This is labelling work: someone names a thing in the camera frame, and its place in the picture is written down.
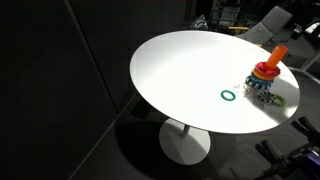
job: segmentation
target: table base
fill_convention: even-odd
[[[207,131],[190,127],[183,135],[184,124],[169,118],[161,127],[159,140],[164,153],[176,163],[192,165],[202,161],[210,150]]]

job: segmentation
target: white round table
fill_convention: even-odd
[[[130,75],[141,96],[171,117],[159,135],[165,154],[179,164],[195,164],[210,150],[207,131],[253,133],[290,118],[300,91],[282,62],[270,92],[283,96],[285,107],[265,105],[241,91],[254,66],[269,56],[242,39],[206,31],[172,32],[142,44],[132,57]],[[236,99],[224,100],[223,90],[234,92]]]

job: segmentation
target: table pedestal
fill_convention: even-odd
[[[159,140],[164,153],[182,165],[202,161],[211,145],[207,131],[185,126],[171,118],[162,125]]]

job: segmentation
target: gray floor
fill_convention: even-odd
[[[300,67],[314,50],[303,37],[293,41],[289,36],[290,32],[283,31],[274,38],[274,44],[263,48],[271,51],[277,42],[285,43],[290,52],[283,62]],[[269,168],[268,162],[255,150],[256,143],[269,139],[280,154],[305,144],[306,138],[290,126],[292,120],[303,115],[320,130],[320,85],[301,73],[294,72],[294,75],[300,86],[301,101],[292,118],[276,128],[259,133],[230,135],[210,132],[212,146],[208,156],[192,166],[178,165],[162,152],[158,133],[167,117],[154,109],[149,112],[149,106],[139,104],[141,99],[136,96],[72,180],[253,179]]]

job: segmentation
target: table top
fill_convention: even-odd
[[[285,122],[298,108],[299,85],[278,63],[281,74],[270,89],[283,96],[283,108],[260,102],[239,89],[254,66],[270,53],[242,39],[207,31],[163,34],[142,44],[130,63],[132,81],[153,107],[192,127],[221,133],[252,133]],[[234,101],[221,98],[236,93]]]

